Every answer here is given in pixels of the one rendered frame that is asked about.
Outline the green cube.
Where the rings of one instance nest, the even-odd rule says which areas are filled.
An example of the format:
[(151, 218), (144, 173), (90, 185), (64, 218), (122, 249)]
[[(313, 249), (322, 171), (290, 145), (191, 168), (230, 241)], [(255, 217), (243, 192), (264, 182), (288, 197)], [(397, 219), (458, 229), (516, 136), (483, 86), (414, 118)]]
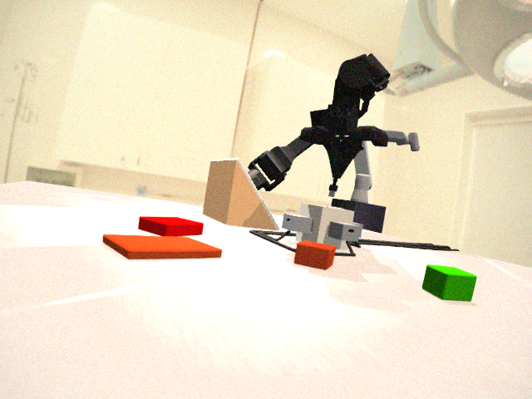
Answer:
[(455, 267), (426, 266), (422, 289), (441, 300), (470, 302), (477, 276)]

